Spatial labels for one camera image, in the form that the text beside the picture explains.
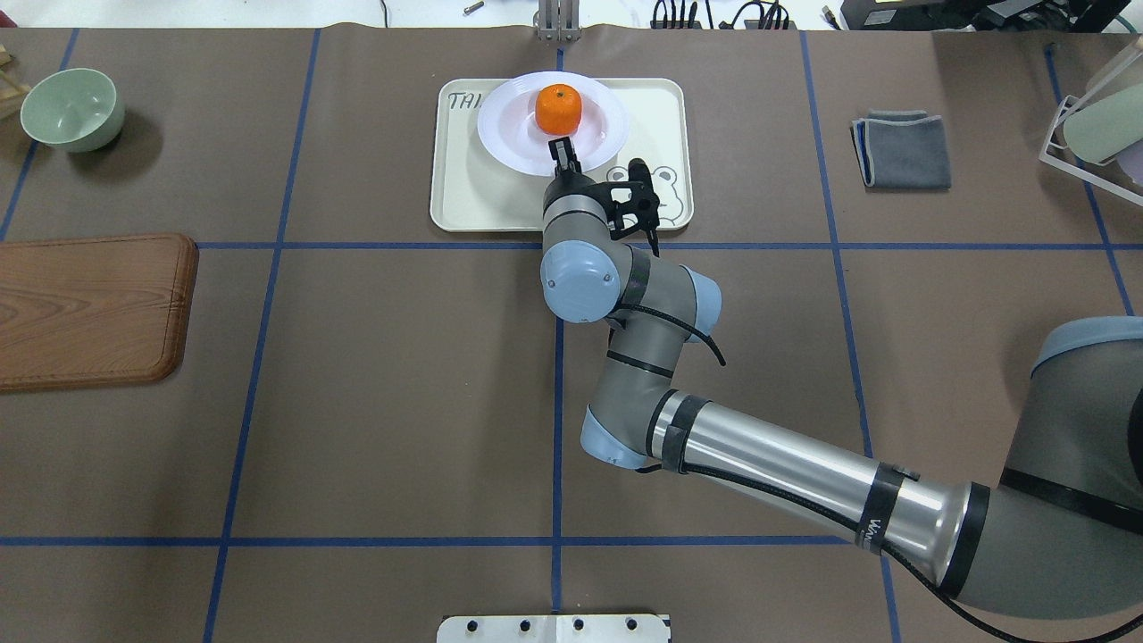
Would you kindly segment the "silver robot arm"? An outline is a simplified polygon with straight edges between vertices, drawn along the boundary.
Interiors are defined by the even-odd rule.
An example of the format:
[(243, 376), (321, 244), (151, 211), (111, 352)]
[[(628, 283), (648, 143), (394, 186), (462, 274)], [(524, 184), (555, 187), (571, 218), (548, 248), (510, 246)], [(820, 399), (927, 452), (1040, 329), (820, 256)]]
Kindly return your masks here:
[(743, 415), (773, 487), (804, 489), (857, 524), (879, 464), (903, 480), (884, 538), (942, 582), (972, 484), (988, 517), (969, 542), (960, 598), (1020, 638), (1078, 640), (1140, 614), (1140, 535), (1004, 489), (1012, 444), (1045, 479), (1057, 421), (1026, 435), (1029, 399), (1066, 351), (1037, 357), (1056, 327), (1140, 313), (1118, 288), (1082, 188), (1028, 186), (982, 166), (1008, 196), (869, 194), (848, 140), (796, 153), (735, 152), (704, 179), (697, 218), (649, 257), (626, 324), (560, 325), (563, 456), (555, 609), (665, 612), (676, 640), (967, 642), (988, 632), (948, 609), (852, 530), (756, 489), (698, 473), (642, 473), (580, 447), (588, 412), (631, 452), (700, 397), (684, 463), (714, 416)]

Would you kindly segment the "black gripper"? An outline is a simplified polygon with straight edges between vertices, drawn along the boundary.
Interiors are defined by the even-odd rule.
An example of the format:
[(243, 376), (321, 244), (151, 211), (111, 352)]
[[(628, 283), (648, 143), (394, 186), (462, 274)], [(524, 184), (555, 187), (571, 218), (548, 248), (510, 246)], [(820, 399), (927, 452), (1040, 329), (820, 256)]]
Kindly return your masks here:
[(652, 171), (642, 159), (632, 159), (623, 180), (596, 182), (582, 171), (574, 142), (555, 138), (547, 142), (547, 152), (555, 163), (555, 178), (547, 183), (546, 204), (563, 196), (588, 196), (604, 207), (604, 223), (612, 240), (621, 240), (642, 231), (657, 240), (661, 199), (654, 191)]

